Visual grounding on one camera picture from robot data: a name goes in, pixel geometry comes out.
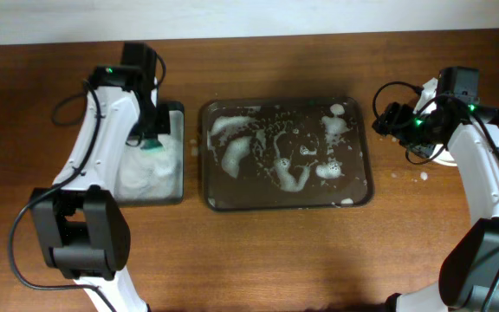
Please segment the white plate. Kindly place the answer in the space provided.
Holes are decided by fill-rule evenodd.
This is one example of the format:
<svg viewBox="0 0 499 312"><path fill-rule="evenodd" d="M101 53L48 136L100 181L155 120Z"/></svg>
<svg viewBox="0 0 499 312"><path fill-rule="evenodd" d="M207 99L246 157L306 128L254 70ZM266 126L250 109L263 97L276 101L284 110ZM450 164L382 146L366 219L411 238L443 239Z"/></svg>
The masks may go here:
<svg viewBox="0 0 499 312"><path fill-rule="evenodd" d="M432 162L442 166L457 166L457 163L451 156L450 152L442 144L435 145L431 158Z"/></svg>

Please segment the green yellow sponge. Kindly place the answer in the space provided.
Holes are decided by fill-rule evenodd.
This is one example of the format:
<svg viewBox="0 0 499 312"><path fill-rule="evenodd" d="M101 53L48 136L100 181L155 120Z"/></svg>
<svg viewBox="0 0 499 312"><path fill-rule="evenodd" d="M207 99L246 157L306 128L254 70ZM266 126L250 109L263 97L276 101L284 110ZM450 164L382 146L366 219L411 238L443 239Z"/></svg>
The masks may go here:
<svg viewBox="0 0 499 312"><path fill-rule="evenodd" d="M140 146L140 149L143 151L158 151L162 148L163 145L158 139L145 139Z"/></svg>

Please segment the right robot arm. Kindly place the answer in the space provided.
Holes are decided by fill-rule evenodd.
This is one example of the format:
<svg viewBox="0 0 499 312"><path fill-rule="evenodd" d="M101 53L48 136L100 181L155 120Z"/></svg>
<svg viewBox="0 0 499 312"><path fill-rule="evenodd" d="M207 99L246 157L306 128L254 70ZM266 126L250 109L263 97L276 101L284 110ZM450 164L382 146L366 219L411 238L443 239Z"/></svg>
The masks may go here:
<svg viewBox="0 0 499 312"><path fill-rule="evenodd" d="M499 109L481 105L480 72L449 67L413 86L416 106L375 111L373 129L391 135L420 164L448 153L457 167L471 227L444 259L438 280L386 299L389 311L499 311Z"/></svg>

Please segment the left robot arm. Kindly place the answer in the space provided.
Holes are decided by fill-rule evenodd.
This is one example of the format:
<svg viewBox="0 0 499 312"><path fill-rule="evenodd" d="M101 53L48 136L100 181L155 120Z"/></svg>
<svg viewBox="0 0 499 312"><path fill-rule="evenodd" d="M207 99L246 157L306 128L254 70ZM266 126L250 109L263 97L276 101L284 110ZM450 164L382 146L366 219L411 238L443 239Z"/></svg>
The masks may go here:
<svg viewBox="0 0 499 312"><path fill-rule="evenodd" d="M67 164L50 188L33 190L23 208L33 218L46 265L63 289L83 289L99 311L147 311L126 267L131 235L113 193L129 140L138 146L171 131L159 103L162 57L127 42L120 63L100 65L83 82L86 112Z"/></svg>

